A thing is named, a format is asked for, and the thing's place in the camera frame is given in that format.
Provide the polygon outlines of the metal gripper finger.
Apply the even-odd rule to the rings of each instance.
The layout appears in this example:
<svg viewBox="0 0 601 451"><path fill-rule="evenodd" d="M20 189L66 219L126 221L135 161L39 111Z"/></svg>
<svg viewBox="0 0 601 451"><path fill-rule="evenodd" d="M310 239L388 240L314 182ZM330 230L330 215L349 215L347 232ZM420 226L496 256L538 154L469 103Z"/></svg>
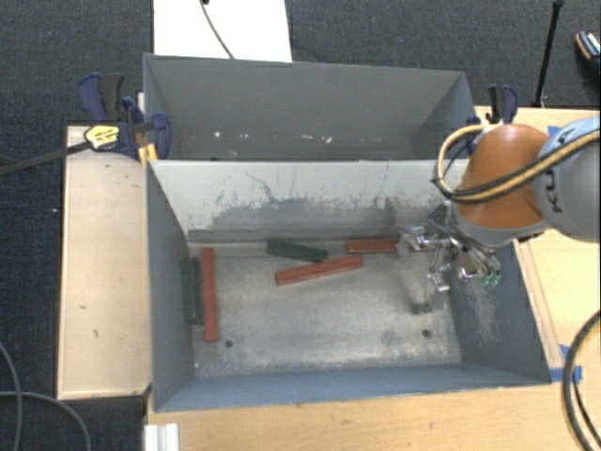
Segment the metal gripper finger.
<svg viewBox="0 0 601 451"><path fill-rule="evenodd" d="M447 238L439 232L429 231L424 226L402 227L399 230L397 251L407 250L410 253L444 252L447 249Z"/></svg>
<svg viewBox="0 0 601 451"><path fill-rule="evenodd" d="M419 299L411 305L415 315L425 315L440 311L448 298L450 286L444 273L450 268L450 263L443 253L435 253L425 273L424 285L420 290Z"/></svg>

